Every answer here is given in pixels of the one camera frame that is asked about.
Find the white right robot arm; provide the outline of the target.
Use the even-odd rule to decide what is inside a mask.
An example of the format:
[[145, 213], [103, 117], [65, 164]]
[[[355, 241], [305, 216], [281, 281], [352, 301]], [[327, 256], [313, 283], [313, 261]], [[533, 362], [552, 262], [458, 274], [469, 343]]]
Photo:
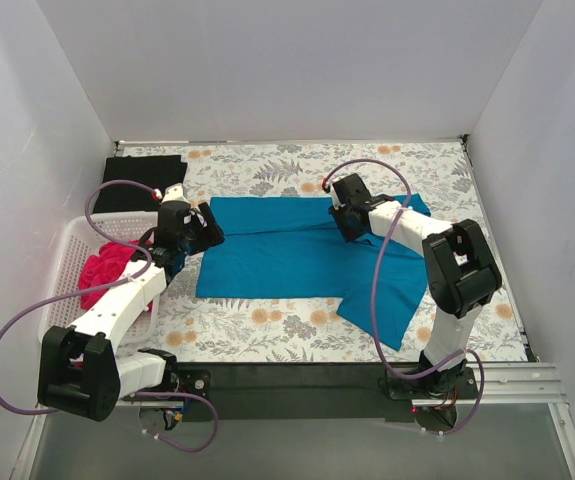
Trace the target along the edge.
[[[366, 234], [383, 239], [370, 292], [372, 337], [378, 355], [391, 376], [431, 397], [455, 388], [466, 366], [467, 344], [482, 308], [502, 286], [502, 276], [478, 223], [435, 220], [411, 206], [411, 196], [372, 195], [354, 173], [322, 182], [332, 198], [329, 213], [347, 241]], [[425, 262], [427, 286], [436, 306], [429, 342], [421, 351], [417, 369], [402, 373], [384, 356], [377, 322], [378, 279], [385, 252], [395, 242]]]

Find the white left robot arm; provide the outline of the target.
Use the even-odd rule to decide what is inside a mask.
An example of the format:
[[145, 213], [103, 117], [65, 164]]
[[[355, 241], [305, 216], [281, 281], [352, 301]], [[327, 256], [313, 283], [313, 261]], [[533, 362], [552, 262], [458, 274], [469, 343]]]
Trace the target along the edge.
[[160, 400], [180, 386], [174, 355], [144, 349], [123, 359], [117, 347], [137, 318], [155, 303], [187, 257], [222, 244], [224, 234], [208, 203], [165, 201], [157, 224], [133, 245], [116, 285], [68, 327], [44, 334], [37, 397], [41, 405], [105, 420], [117, 401], [141, 390]]

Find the blue t shirt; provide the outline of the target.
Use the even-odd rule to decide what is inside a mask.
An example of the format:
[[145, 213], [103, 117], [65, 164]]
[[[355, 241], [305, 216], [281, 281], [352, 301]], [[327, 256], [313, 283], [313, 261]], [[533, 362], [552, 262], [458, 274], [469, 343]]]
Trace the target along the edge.
[[[199, 298], [336, 297], [341, 317], [372, 333], [370, 292], [381, 237], [345, 242], [327, 197], [214, 197], [224, 242], [203, 255]], [[427, 289], [421, 256], [395, 242], [378, 279], [382, 343], [398, 350]]]

